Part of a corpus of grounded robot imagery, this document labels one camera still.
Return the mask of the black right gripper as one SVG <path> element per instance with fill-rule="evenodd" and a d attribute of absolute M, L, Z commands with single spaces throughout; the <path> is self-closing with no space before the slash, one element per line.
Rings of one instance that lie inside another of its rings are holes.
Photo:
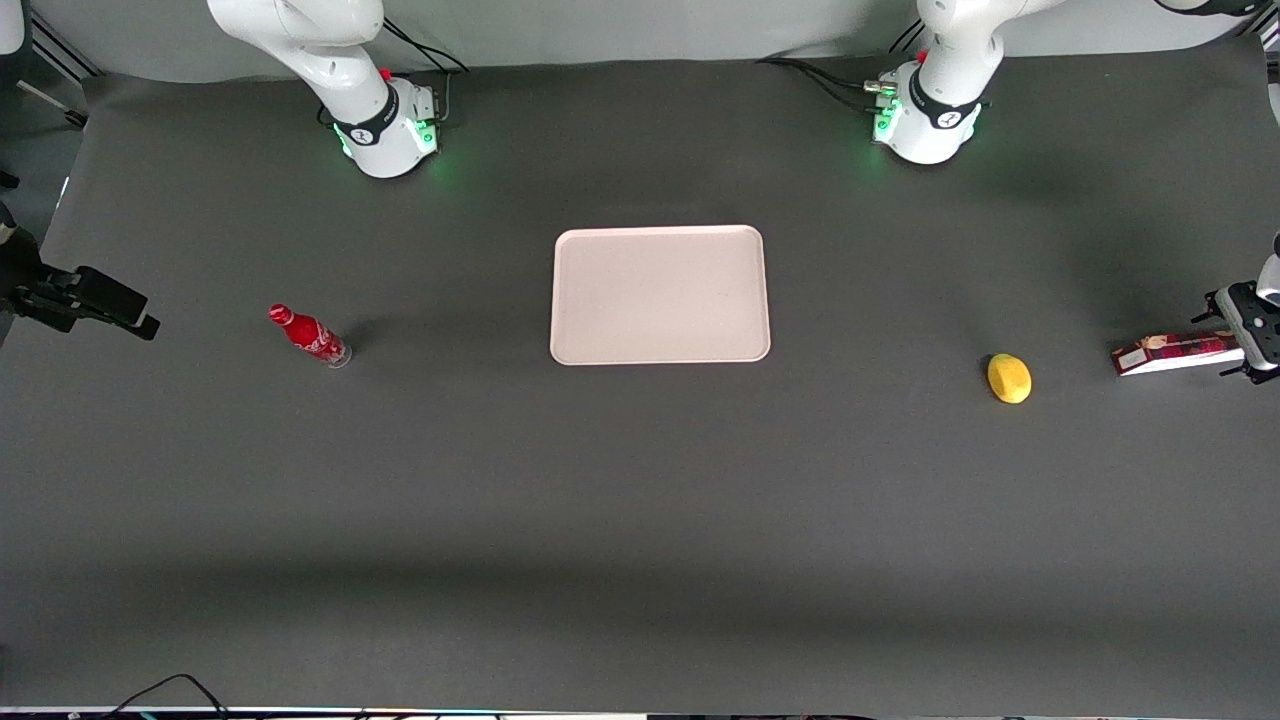
<path fill-rule="evenodd" d="M 143 341 L 155 340 L 161 322 L 148 314 L 146 296 L 91 266 L 78 266 L 76 274 L 74 301 L 70 286 L 76 275 L 45 263 L 36 238 L 19 225 L 6 205 L 1 205 L 5 313 L 29 318 L 61 333 L 70 332 L 78 319 L 91 319 Z"/>

